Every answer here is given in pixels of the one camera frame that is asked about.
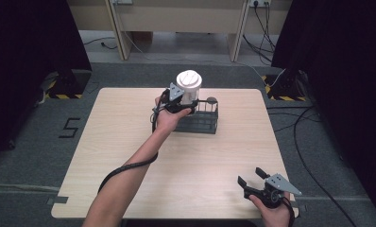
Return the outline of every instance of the cup lid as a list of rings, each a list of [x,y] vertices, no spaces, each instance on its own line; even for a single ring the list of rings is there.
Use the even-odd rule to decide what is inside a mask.
[[[202,77],[194,70],[187,70],[179,73],[177,76],[177,84],[187,92],[195,92],[202,84]]]

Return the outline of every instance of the power outlet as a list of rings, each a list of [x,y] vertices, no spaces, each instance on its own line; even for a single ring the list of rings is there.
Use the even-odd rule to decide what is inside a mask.
[[[255,7],[255,1],[258,1],[258,8],[265,8],[266,4],[270,6],[271,0],[250,0],[250,7]]]

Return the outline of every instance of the black cable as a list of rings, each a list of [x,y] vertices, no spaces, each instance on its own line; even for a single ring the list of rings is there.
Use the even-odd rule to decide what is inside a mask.
[[[261,49],[261,48],[259,48],[259,47],[255,46],[255,45],[251,44],[251,43],[247,40],[247,37],[246,37],[245,35],[243,35],[243,38],[244,38],[244,40],[247,42],[247,44],[249,45],[249,47],[250,47],[253,51],[255,51],[255,53],[257,53],[259,56],[262,56],[263,58],[265,58],[266,60],[268,60],[268,61],[271,62],[271,59],[268,58],[266,55],[264,55],[264,54],[262,53],[262,49]]]
[[[103,38],[99,38],[99,39],[91,40],[91,41],[89,41],[89,42],[87,42],[87,43],[84,43],[84,44],[91,44],[91,43],[93,43],[93,42],[95,42],[95,41],[99,41],[99,40],[109,40],[109,39],[115,39],[115,38],[114,38],[114,37],[103,37]]]
[[[156,109],[153,110],[154,114],[152,115],[152,132],[156,130],[156,121],[158,119],[158,115],[159,115],[159,112],[161,111],[160,110],[160,105],[161,105],[161,100],[163,98],[165,94],[165,91],[162,93],[161,95],[161,99],[159,100],[158,102],[158,105],[156,106]],[[143,162],[140,162],[140,163],[133,163],[133,164],[128,164],[128,165],[125,165],[125,166],[121,166],[121,167],[118,167],[116,168],[115,170],[113,170],[111,173],[108,174],[108,176],[106,176],[106,178],[103,180],[103,182],[100,184],[99,186],[99,189],[97,191],[97,193],[100,192],[100,190],[102,190],[103,186],[106,184],[106,182],[113,176],[123,172],[123,171],[126,171],[126,170],[129,170],[129,169],[132,169],[132,168],[136,168],[136,167],[140,167],[140,166],[146,166],[146,165],[149,165],[153,162],[156,161],[156,159],[158,158],[158,155],[159,155],[159,152],[156,152],[156,154],[150,158],[149,160],[146,160],[146,161],[143,161]]]
[[[295,221],[295,214],[294,214],[294,209],[292,208],[292,205],[291,205],[291,201],[289,201],[286,197],[284,197],[282,198],[282,204],[284,204],[289,211],[288,227],[292,227]]]
[[[256,49],[257,51],[262,50],[262,51],[267,52],[267,53],[274,53],[274,52],[271,51],[271,50],[261,49],[261,48],[259,48],[258,46],[252,44],[250,41],[248,41],[248,39],[247,39],[247,37],[246,37],[245,35],[242,35],[242,37],[245,39],[245,41],[246,41],[247,44],[250,46],[250,48]]]
[[[308,120],[315,121],[315,122],[322,122],[322,121],[316,121],[316,120],[313,120],[313,119],[310,119],[310,118],[309,118]],[[281,128],[281,129],[274,130],[274,132],[277,132],[277,131],[283,131],[283,130],[285,130],[285,129],[289,129],[289,128],[293,127],[294,125],[295,125],[295,123],[294,123],[294,124],[291,124],[291,125],[289,125],[289,126],[285,126],[285,127]]]
[[[276,45],[273,44],[273,41],[270,38],[270,33],[268,32],[268,23],[270,21],[270,4],[265,2],[265,30],[266,36],[268,38],[268,43],[270,44],[271,49],[274,51]]]
[[[295,122],[295,125],[294,125],[294,143],[295,143],[295,148],[297,150],[297,153],[298,153],[298,156],[300,158],[300,161],[302,162],[303,166],[305,167],[306,171],[309,173],[309,175],[311,176],[311,178],[315,181],[315,183],[320,187],[321,190],[323,190],[323,192],[330,198],[330,200],[341,210],[341,212],[345,215],[345,217],[348,219],[348,221],[352,224],[352,226],[356,227],[355,223],[353,222],[353,220],[350,218],[350,216],[347,214],[347,212],[345,212],[345,210],[341,207],[340,204],[338,204],[338,202],[333,198],[332,195],[330,195],[330,193],[318,182],[318,180],[316,179],[316,177],[312,174],[312,172],[310,171],[309,167],[305,164],[305,161],[303,160],[303,157],[299,151],[299,146],[298,146],[298,141],[297,141],[297,124],[300,122],[300,119],[309,111],[311,110],[313,107],[310,107],[308,109],[306,109],[297,119],[297,121]]]
[[[115,47],[109,47],[108,45],[106,45],[105,43],[100,43],[103,47],[106,47],[106,48],[108,48],[108,49],[115,49],[115,48],[117,48],[117,46],[115,46]]]
[[[265,35],[264,37],[262,38],[262,41],[261,41],[261,46],[260,46],[260,49],[262,50],[262,46],[263,46],[263,42],[265,41]],[[265,65],[271,65],[271,60],[270,59],[267,59],[270,63],[265,63],[262,58],[261,58],[261,55],[259,55],[259,60],[261,61],[261,63],[265,64]]]
[[[313,106],[292,106],[292,107],[266,107],[266,109],[268,110],[273,110],[273,109],[307,109],[307,108],[311,108]]]
[[[264,32],[264,36],[265,36],[265,34],[266,34],[266,30],[265,30],[265,27],[264,27],[264,25],[263,25],[263,23],[262,23],[262,20],[261,20],[261,18],[259,17],[259,14],[258,14],[258,11],[256,10],[257,9],[257,6],[255,7],[255,15],[256,15],[256,17],[258,18],[258,21],[259,21],[259,23],[260,23],[260,25],[261,25],[261,28],[262,28],[262,31]]]
[[[294,113],[269,113],[269,115],[280,115],[280,114],[299,116],[299,114],[294,114]],[[316,114],[312,114],[310,116],[303,116],[302,118],[306,119],[306,120],[313,121],[313,122],[322,122],[321,120],[314,120],[314,119],[310,118],[311,116],[314,116],[314,115],[316,115]]]

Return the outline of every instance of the forearm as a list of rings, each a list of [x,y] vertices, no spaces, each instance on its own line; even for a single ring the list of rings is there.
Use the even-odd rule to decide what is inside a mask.
[[[125,165],[152,158],[169,133],[155,130]],[[110,178],[91,205],[84,226],[118,226],[148,169],[149,165],[136,167]]]

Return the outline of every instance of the metal rack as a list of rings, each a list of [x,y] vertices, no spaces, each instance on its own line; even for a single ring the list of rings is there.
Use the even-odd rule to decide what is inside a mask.
[[[183,117],[175,131],[215,134],[217,130],[218,102],[214,97],[200,100],[194,114]]]

